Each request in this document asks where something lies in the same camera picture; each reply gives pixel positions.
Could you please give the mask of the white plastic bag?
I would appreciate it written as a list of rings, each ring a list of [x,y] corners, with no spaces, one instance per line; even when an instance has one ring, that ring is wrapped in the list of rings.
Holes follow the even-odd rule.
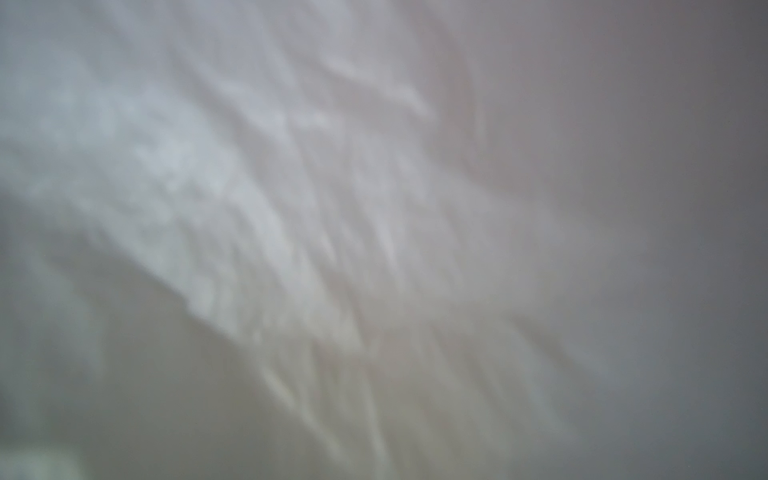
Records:
[[[5,1],[5,479],[763,479],[763,1]]]

